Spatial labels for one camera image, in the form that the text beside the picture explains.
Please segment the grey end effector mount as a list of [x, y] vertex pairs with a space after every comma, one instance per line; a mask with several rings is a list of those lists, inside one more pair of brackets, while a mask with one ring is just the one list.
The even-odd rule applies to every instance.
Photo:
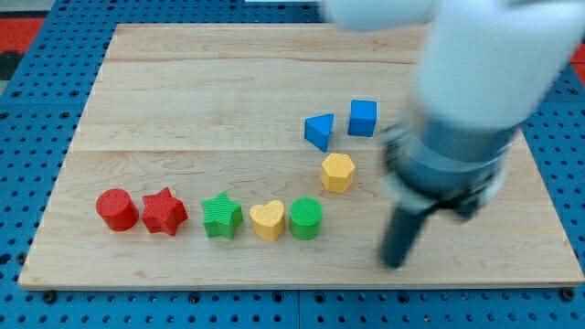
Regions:
[[457, 123], [415, 105], [381, 132], [386, 181], [410, 216], [449, 210], [469, 220], [505, 181], [505, 155], [518, 126]]

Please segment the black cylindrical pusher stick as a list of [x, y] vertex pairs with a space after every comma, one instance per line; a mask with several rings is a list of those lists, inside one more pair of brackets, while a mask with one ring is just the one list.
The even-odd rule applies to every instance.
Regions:
[[390, 268], [403, 265], [420, 230], [430, 215], [430, 210], [411, 210], [396, 207], [392, 213], [379, 247], [381, 260]]

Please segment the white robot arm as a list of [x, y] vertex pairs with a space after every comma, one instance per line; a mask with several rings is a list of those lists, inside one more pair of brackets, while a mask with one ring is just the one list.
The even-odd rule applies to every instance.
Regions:
[[323, 17], [371, 32], [429, 24], [409, 99], [385, 129], [396, 206], [380, 257], [401, 266], [425, 220], [471, 218], [505, 181], [505, 155], [584, 36], [581, 1], [325, 1]]

